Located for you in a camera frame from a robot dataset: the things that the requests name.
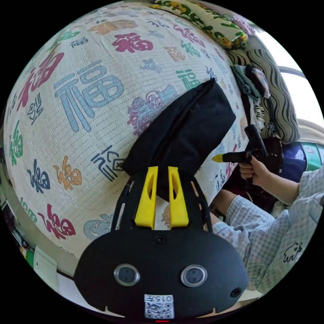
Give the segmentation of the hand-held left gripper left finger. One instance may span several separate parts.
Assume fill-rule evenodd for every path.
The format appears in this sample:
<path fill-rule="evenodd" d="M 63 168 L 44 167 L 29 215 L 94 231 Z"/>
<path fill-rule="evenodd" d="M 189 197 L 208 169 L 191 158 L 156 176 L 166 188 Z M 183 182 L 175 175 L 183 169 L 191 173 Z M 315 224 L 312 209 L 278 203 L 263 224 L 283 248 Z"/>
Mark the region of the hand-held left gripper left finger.
<path fill-rule="evenodd" d="M 148 168 L 135 215 L 135 224 L 139 227 L 154 229 L 157 198 L 158 166 Z"/>

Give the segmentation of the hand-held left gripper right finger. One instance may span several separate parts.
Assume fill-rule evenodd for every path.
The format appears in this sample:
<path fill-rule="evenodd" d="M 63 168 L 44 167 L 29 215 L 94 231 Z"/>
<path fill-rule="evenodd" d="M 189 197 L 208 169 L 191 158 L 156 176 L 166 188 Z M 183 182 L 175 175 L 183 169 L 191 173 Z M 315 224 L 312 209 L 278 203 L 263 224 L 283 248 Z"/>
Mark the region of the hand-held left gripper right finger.
<path fill-rule="evenodd" d="M 189 218 L 177 167 L 168 167 L 170 229 L 187 227 Z"/>

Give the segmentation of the person's right hand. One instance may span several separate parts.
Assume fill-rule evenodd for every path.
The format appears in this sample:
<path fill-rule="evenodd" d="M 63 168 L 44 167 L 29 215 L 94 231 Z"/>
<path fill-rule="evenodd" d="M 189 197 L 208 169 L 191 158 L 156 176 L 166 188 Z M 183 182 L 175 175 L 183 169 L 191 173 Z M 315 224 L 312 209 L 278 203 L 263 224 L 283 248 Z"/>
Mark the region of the person's right hand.
<path fill-rule="evenodd" d="M 240 175 L 245 180 L 252 180 L 252 184 L 263 189 L 266 188 L 271 177 L 270 171 L 266 166 L 252 156 L 251 161 L 239 163 Z"/>

